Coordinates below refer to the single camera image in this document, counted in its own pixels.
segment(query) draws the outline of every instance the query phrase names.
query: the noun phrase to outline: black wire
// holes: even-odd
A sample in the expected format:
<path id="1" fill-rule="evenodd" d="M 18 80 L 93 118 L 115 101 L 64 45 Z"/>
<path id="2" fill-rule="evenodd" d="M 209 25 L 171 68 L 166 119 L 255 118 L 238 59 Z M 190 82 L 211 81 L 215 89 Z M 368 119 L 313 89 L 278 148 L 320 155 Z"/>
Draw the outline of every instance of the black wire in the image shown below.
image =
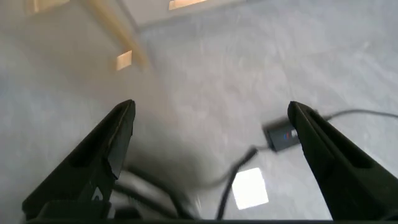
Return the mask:
<path id="1" fill-rule="evenodd" d="M 234 179 L 236 177 L 236 174 L 238 173 L 239 169 L 245 165 L 247 162 L 249 162 L 256 154 L 258 150 L 256 148 L 251 148 L 246 155 L 242 159 L 240 159 L 235 165 L 232 166 L 231 168 L 231 176 L 228 179 L 228 183 L 224 189 L 223 196 L 221 197 L 221 202 L 220 205 L 218 206 L 218 211 L 217 211 L 217 220 L 223 219 L 224 216 L 224 211 L 226 207 L 226 202 L 229 197 L 229 193 L 232 188 L 232 183 L 234 182 Z"/>
<path id="2" fill-rule="evenodd" d="M 175 219 L 178 218 L 178 216 L 176 214 L 174 214 L 173 211 L 171 211 L 168 208 L 164 207 L 163 205 L 153 201 L 150 198 L 142 196 L 141 194 L 139 194 L 138 192 L 136 192 L 133 189 L 130 189 L 128 187 L 125 187 L 125 186 L 122 186 L 122 185 L 116 183 L 113 187 L 113 190 L 116 192 L 125 194 L 131 198 L 136 199 L 138 202 L 146 205 L 153 211 L 159 212 L 160 214 L 162 214 L 163 216 L 165 216 L 167 218 L 175 218 Z"/>
<path id="3" fill-rule="evenodd" d="M 380 112 L 380 111 L 373 111 L 373 110 L 364 110 L 364 109 L 352 109 L 352 110 L 344 110 L 344 111 L 339 111 L 334 114 L 331 114 L 329 116 L 325 116 L 325 120 L 330 120 L 338 116 L 343 116 L 347 114 L 355 114 L 355 113 L 362 113 L 362 114 L 373 114 L 373 115 L 378 115 L 378 116 L 386 116 L 390 118 L 395 118 L 398 119 L 398 114 L 392 114 L 392 113 L 386 113 L 386 112 Z"/>

